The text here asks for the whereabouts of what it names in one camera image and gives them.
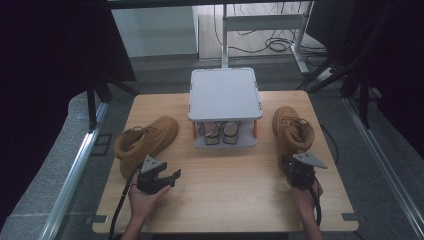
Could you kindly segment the dark floor plate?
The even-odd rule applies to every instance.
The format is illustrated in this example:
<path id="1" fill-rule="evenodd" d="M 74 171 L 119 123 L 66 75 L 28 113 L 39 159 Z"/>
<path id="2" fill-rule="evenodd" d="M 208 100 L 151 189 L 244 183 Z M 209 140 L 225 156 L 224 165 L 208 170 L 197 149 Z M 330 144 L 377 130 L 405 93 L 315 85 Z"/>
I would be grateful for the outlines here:
<path id="1" fill-rule="evenodd" d="M 99 134 L 91 150 L 91 155 L 106 156 L 110 147 L 111 139 L 111 134 Z"/>

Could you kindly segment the tan suede boot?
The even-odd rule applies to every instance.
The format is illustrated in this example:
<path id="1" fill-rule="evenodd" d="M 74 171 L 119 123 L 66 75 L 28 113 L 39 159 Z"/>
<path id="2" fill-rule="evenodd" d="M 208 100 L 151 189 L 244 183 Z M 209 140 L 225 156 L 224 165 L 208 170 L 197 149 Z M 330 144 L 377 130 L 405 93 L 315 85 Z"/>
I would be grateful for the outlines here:
<path id="1" fill-rule="evenodd" d="M 155 157 L 176 138 L 178 122 L 170 116 L 161 116 L 146 127 L 134 127 L 121 133 L 113 146 L 120 162 L 121 175 L 128 179 L 147 155 Z"/>
<path id="2" fill-rule="evenodd" d="M 272 129 L 277 138 L 278 166 L 287 174 L 283 158 L 308 151 L 314 142 L 315 132 L 311 124 L 290 106 L 282 106 L 275 111 Z"/>

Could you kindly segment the black tripod stand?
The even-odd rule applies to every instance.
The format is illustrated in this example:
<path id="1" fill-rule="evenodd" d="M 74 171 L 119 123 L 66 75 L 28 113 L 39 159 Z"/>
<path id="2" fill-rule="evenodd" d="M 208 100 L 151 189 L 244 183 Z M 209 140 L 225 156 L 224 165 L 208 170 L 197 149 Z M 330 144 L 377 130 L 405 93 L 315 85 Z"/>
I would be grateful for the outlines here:
<path id="1" fill-rule="evenodd" d="M 356 91 L 359 91 L 359 97 L 357 99 L 359 104 L 359 117 L 369 129 L 371 125 L 368 120 L 368 105 L 373 100 L 376 100 L 376 97 L 370 96 L 372 89 L 369 71 L 365 68 L 364 59 L 357 57 L 352 62 L 342 67 L 333 67 L 334 62 L 334 58 L 327 58 L 317 68 L 306 75 L 297 89 L 306 90 L 308 93 L 315 93 L 337 80 L 344 79 L 340 87 L 340 93 L 343 97 L 352 97 Z M 327 68 L 333 68 L 335 72 L 326 80 L 319 82 L 317 77 Z"/>

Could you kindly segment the white power strip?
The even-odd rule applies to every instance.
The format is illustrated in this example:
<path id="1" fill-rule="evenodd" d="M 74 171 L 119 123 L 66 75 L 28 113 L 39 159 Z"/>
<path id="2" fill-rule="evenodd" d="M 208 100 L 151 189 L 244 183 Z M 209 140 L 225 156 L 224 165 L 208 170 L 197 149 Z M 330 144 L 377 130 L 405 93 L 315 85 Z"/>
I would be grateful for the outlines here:
<path id="1" fill-rule="evenodd" d="M 317 77 L 317 80 L 319 82 L 322 82 L 326 80 L 327 78 L 329 78 L 334 72 L 335 70 L 333 68 L 327 68 Z"/>

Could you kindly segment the person's left hand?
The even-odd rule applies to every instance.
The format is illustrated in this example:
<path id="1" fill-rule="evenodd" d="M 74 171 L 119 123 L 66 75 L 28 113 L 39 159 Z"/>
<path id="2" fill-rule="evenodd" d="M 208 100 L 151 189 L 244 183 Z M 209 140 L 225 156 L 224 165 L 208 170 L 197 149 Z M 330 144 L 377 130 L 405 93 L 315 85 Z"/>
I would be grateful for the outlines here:
<path id="1" fill-rule="evenodd" d="M 167 194 L 171 187 L 163 187 L 153 195 L 145 194 L 137 188 L 138 177 L 134 175 L 129 189 L 129 202 L 131 209 L 131 223 L 143 224 L 154 211 L 159 200 Z"/>

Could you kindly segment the dark curtain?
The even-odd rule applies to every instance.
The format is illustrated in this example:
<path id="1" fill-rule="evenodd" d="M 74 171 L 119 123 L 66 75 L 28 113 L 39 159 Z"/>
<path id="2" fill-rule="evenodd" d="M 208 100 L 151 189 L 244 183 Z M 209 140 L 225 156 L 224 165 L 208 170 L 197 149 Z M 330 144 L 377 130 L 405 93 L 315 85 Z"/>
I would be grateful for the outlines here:
<path id="1" fill-rule="evenodd" d="M 107 0 L 0 0 L 0 228 L 90 83 L 135 76 Z"/>
<path id="2" fill-rule="evenodd" d="M 424 158 L 424 0 L 317 0 L 307 34 L 344 66 L 368 50 L 341 93 L 376 88 L 383 115 Z"/>

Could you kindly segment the white two-tier shoe rack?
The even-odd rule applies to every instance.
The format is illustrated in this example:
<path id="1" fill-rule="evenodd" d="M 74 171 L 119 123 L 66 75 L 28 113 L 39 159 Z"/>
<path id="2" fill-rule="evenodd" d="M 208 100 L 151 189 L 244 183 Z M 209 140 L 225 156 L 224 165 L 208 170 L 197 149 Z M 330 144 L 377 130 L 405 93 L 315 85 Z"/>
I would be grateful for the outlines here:
<path id="1" fill-rule="evenodd" d="M 193 123 L 193 144 L 198 148 L 253 147 L 257 121 L 263 116 L 252 68 L 199 69 L 191 73 L 188 119 Z M 202 122 L 220 122 L 220 142 L 206 145 L 198 133 Z M 235 145 L 223 142 L 229 121 L 240 123 Z"/>

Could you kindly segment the aluminium rail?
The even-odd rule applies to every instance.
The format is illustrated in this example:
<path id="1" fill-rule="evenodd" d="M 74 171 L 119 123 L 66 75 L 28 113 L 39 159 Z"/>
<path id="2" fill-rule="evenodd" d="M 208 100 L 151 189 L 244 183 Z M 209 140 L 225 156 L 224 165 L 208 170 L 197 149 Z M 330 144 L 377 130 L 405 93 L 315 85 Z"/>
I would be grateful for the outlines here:
<path id="1" fill-rule="evenodd" d="M 89 155 L 99 135 L 102 123 L 109 105 L 100 103 L 94 114 L 95 125 L 89 130 L 80 145 L 77 155 L 71 165 L 68 175 L 62 185 L 61 191 L 52 207 L 38 240 L 55 240 L 58 230 L 63 222 L 64 216 L 72 200 L 73 194 L 78 186 L 79 180 L 88 161 Z"/>
<path id="2" fill-rule="evenodd" d="M 346 98 L 343 98 L 342 101 L 348 109 L 349 114 L 356 125 L 356 128 L 367 144 L 374 161 L 381 171 L 381 174 L 384 176 L 397 202 L 406 215 L 406 218 L 414 230 L 418 240 L 424 240 L 424 214 L 418 208 L 418 205 L 413 200 L 411 194 L 407 191 L 401 182 L 399 176 L 396 174 L 394 168 L 389 162 L 388 157 L 383 152 L 372 131 L 368 129 L 361 121 L 359 117 L 359 110 L 354 105 L 354 102 Z"/>

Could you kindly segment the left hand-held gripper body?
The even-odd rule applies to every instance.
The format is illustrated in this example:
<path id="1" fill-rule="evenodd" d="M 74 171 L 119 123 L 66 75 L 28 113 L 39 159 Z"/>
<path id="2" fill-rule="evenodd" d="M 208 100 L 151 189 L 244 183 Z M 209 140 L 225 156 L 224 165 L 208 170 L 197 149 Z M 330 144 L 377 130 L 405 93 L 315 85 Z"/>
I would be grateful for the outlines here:
<path id="1" fill-rule="evenodd" d="M 157 173 L 157 168 L 162 163 L 166 162 L 160 162 L 149 155 L 145 157 L 137 178 L 137 188 L 141 192 L 152 195 L 164 188 L 160 186 L 162 178 L 159 177 L 159 174 L 161 172 Z"/>

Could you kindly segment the black metal stand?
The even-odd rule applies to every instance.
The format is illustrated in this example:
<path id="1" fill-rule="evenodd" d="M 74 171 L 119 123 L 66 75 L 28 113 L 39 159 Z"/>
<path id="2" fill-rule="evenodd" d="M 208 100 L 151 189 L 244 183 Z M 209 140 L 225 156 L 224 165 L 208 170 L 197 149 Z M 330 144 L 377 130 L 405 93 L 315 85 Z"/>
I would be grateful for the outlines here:
<path id="1" fill-rule="evenodd" d="M 92 133 L 99 125 L 100 120 L 98 119 L 96 112 L 95 96 L 98 96 L 102 103 L 109 103 L 112 100 L 112 93 L 108 87 L 112 84 L 121 90 L 137 96 L 140 94 L 136 89 L 117 81 L 111 77 L 91 77 L 87 81 L 87 101 L 88 101 L 88 119 L 89 119 L 89 132 Z"/>

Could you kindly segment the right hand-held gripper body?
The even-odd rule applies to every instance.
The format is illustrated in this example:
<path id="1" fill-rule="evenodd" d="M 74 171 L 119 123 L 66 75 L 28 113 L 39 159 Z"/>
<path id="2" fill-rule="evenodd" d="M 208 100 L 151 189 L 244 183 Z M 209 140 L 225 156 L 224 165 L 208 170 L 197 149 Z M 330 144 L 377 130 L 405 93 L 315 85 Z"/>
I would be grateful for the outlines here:
<path id="1" fill-rule="evenodd" d="M 292 172 L 286 176 L 290 184 L 300 189 L 312 186 L 316 168 L 327 169 L 327 165 L 310 151 L 286 156 L 289 156 L 292 161 Z"/>

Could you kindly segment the person's right hand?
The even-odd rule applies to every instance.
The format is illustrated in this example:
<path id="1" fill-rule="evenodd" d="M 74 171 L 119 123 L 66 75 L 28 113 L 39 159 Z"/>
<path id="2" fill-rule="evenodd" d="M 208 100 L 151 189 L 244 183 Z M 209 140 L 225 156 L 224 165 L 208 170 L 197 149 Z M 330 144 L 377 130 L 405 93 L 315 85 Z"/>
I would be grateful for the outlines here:
<path id="1" fill-rule="evenodd" d="M 308 189 L 300 189 L 298 187 L 294 187 L 292 184 L 290 184 L 290 188 L 291 195 L 294 199 L 299 214 L 301 216 L 314 216 L 314 208 L 316 204 L 314 197 L 312 196 L 310 191 Z M 312 189 L 317 198 L 320 198 L 320 196 L 323 194 L 323 189 L 317 179 L 314 180 L 314 183 L 312 184 Z"/>

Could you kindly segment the black silver strap sandal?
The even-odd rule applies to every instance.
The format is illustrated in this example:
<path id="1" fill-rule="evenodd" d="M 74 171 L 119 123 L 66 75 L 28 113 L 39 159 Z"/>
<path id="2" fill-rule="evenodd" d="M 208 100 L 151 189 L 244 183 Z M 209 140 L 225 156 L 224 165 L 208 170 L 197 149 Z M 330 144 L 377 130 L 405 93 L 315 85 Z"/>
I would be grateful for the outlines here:
<path id="1" fill-rule="evenodd" d="M 203 138 L 206 145 L 217 145 L 220 142 L 220 122 L 202 122 L 198 133 Z"/>
<path id="2" fill-rule="evenodd" d="M 238 140 L 238 130 L 240 123 L 238 121 L 229 121 L 223 128 L 223 142 L 225 144 L 235 145 Z"/>

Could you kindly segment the white metal desk frame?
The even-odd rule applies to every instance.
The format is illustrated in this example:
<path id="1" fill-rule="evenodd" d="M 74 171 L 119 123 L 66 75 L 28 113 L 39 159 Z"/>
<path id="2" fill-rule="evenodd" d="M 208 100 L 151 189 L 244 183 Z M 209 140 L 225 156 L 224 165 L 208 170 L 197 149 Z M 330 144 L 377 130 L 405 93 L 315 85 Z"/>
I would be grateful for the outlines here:
<path id="1" fill-rule="evenodd" d="M 250 30 L 295 30 L 295 42 L 290 47 L 296 60 L 299 71 L 303 75 L 309 74 L 306 61 L 301 55 L 300 47 L 306 32 L 310 13 L 314 2 L 308 1 L 306 9 L 298 14 L 280 14 L 280 15 L 258 15 L 258 16 L 228 16 L 227 5 L 223 5 L 223 25 L 222 25 L 222 54 L 221 66 L 228 68 L 228 43 L 227 33 L 232 31 L 250 31 Z"/>

